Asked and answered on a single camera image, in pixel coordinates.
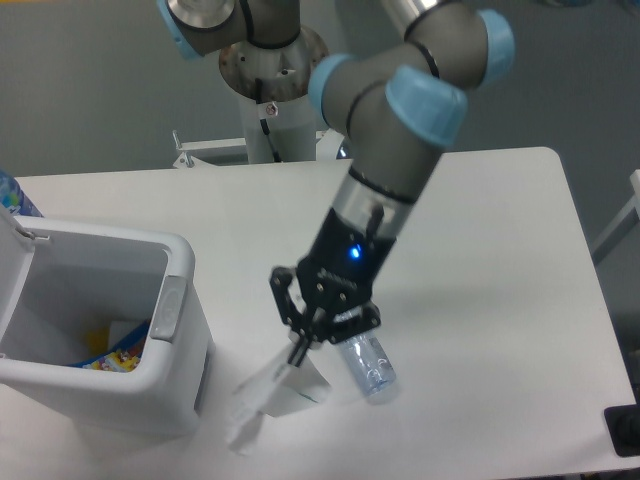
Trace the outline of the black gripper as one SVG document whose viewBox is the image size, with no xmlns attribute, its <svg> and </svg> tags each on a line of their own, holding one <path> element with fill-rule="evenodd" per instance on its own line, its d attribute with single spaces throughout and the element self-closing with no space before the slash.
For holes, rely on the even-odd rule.
<svg viewBox="0 0 640 480">
<path fill-rule="evenodd" d="M 297 267 L 272 269 L 269 285 L 279 316 L 298 335 L 289 365 L 299 368 L 313 344 L 338 344 L 381 325 L 378 306 L 367 301 L 395 242 L 356 230 L 330 209 Z M 294 281 L 305 305 L 302 311 L 290 293 Z"/>
</svg>

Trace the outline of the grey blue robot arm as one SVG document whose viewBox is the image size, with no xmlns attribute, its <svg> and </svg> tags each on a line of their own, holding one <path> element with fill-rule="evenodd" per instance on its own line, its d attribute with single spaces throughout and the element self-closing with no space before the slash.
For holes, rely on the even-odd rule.
<svg viewBox="0 0 640 480">
<path fill-rule="evenodd" d="M 374 281 L 442 154 L 454 143 L 469 90 L 507 74 L 515 39 L 504 16 L 460 1 L 388 1 L 403 41 L 360 60 L 331 55 L 313 69 L 308 98 L 350 143 L 351 166 L 318 235 L 270 286 L 297 337 L 288 363 L 380 324 Z"/>
</svg>

